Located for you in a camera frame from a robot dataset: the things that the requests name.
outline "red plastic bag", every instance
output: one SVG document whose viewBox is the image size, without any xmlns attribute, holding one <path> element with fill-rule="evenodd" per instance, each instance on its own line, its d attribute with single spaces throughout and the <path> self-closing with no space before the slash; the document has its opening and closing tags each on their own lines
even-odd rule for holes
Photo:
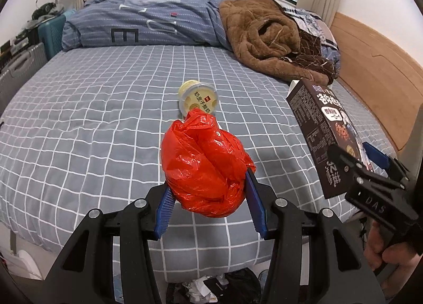
<svg viewBox="0 0 423 304">
<path fill-rule="evenodd" d="M 184 123 L 173 122 L 164 135 L 161 158 L 166 181 L 182 207 L 214 218 L 240 206 L 247 167 L 255 172 L 240 140 L 198 108 Z"/>
</svg>

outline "gray suitcase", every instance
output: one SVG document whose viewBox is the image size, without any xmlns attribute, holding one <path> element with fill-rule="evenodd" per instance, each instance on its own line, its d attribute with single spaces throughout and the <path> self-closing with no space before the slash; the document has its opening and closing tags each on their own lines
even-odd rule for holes
<svg viewBox="0 0 423 304">
<path fill-rule="evenodd" d="M 16 55 L 0 75 L 0 116 L 18 90 L 47 63 L 44 44 L 38 43 Z"/>
</svg>

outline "finger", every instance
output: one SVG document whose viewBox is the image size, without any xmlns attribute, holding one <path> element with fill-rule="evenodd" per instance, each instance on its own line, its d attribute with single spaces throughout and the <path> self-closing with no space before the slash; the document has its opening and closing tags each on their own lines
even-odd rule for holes
<svg viewBox="0 0 423 304">
<path fill-rule="evenodd" d="M 383 254 L 382 259 L 386 263 L 393 263 L 395 265 L 408 265 L 408 263 L 416 256 L 416 251 L 407 242 L 394 244 L 387 248 Z"/>
<path fill-rule="evenodd" d="M 382 257 L 375 253 L 370 247 L 366 246 L 364 249 L 364 257 L 367 259 L 372 271 L 378 269 L 382 265 Z"/>
<path fill-rule="evenodd" d="M 399 266 L 395 272 L 393 272 L 392 275 L 382 283 L 381 288 L 385 297 L 392 297 L 403 288 L 416 269 L 420 258 L 421 257 L 418 255 L 414 256 L 408 265 Z"/>
<path fill-rule="evenodd" d="M 379 223 L 373 221 L 366 245 L 366 247 L 369 246 L 377 254 L 382 252 L 385 244 L 382 236 L 380 235 L 379 227 Z"/>
</svg>

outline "brown box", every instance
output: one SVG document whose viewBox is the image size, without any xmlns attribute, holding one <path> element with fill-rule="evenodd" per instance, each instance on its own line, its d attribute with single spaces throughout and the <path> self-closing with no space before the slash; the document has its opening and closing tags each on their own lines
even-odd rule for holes
<svg viewBox="0 0 423 304">
<path fill-rule="evenodd" d="M 342 179 L 328 159 L 328 146 L 337 143 L 372 170 L 357 130 L 331 89 L 301 79 L 287 101 L 310 149 L 326 199 L 344 193 L 349 184 L 343 181 L 350 181 Z"/>
</svg>

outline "checkered bedsheet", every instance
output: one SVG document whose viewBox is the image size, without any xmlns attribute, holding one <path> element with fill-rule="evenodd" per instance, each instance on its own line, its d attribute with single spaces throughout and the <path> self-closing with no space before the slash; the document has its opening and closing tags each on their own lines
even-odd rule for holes
<svg viewBox="0 0 423 304">
<path fill-rule="evenodd" d="M 59 252 L 90 209 L 121 210 L 143 198 L 164 182 L 159 147 L 181 118 L 177 92 L 189 79 L 216 86 L 216 118 L 241 140 L 260 182 L 304 210 L 331 207 L 343 221 L 354 213 L 342 197 L 323 198 L 286 83 L 220 48 L 119 46 L 61 52 L 13 98 L 0 130 L 1 221 Z M 334 91 L 362 139 L 393 153 L 368 110 L 337 82 Z M 118 272 L 118 238 L 115 247 Z M 272 242 L 260 240 L 246 202 L 221 219 L 177 203 L 150 247 L 156 277 L 181 281 L 265 261 Z"/>
</svg>

